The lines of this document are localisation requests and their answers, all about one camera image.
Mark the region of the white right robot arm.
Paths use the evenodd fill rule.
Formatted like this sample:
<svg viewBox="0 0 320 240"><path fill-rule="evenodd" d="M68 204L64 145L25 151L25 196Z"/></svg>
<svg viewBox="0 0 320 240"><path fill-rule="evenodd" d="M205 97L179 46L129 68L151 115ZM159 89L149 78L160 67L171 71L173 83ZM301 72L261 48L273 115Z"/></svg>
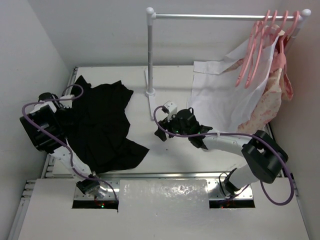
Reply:
<svg viewBox="0 0 320 240"><path fill-rule="evenodd" d="M233 169L220 183L220 191L227 200L250 184L272 184L281 170L288 173L287 153L265 131L254 134L219 132L199 124L192 108L177 111L169 106L158 106L167 116L156 121L154 133L163 142L168 138L187 138L197 149L220 150L244 157L246 165Z"/></svg>

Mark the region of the black shirt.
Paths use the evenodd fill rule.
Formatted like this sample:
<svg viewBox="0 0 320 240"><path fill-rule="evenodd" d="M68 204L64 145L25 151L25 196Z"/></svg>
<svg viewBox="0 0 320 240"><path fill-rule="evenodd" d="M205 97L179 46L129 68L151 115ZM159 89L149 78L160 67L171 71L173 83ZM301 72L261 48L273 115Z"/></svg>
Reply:
<svg viewBox="0 0 320 240"><path fill-rule="evenodd" d="M149 149L127 138L130 122L125 114L133 90L121 81L92 87L83 76L71 94L80 96L72 103L65 129L76 155L97 174L137 167Z"/></svg>

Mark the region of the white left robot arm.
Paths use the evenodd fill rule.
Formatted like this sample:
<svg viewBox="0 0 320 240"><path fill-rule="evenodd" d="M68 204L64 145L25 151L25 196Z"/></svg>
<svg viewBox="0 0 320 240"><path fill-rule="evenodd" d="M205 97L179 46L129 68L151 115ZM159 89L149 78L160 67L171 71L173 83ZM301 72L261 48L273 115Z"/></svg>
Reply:
<svg viewBox="0 0 320 240"><path fill-rule="evenodd" d="M45 92L39 96L37 102L30 102L22 107L22 117L19 120L33 146L60 161L82 194L102 197L103 190L110 190L113 198L117 200L114 188L80 160L68 142L67 131L64 129L70 125L67 113L72 109L73 101L80 96L82 93L58 97Z"/></svg>

